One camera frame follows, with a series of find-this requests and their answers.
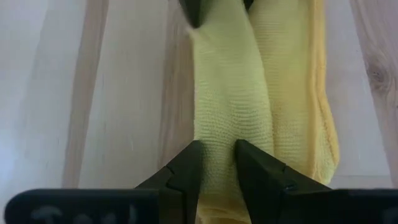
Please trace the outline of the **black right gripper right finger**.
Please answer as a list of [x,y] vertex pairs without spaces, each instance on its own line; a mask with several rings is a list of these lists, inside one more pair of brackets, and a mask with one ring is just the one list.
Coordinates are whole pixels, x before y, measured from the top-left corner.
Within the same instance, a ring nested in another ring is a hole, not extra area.
[[331,188],[301,174],[247,140],[234,144],[238,182],[252,224],[302,224],[300,207],[289,211],[296,195]]

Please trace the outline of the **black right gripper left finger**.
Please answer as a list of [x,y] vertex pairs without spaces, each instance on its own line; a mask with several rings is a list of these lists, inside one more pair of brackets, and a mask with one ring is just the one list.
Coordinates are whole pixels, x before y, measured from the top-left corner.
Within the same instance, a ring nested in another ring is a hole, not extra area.
[[195,224],[203,175],[203,144],[192,141],[169,163],[139,184],[146,205],[136,207],[135,224]]

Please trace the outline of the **yellow microfiber towel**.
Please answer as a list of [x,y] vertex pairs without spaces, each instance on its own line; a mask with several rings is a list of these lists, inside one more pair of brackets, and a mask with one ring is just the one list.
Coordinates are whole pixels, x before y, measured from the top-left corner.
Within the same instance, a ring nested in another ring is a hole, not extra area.
[[324,0],[203,0],[191,31],[202,224],[249,223],[233,146],[245,139],[328,184],[339,163],[325,92]]

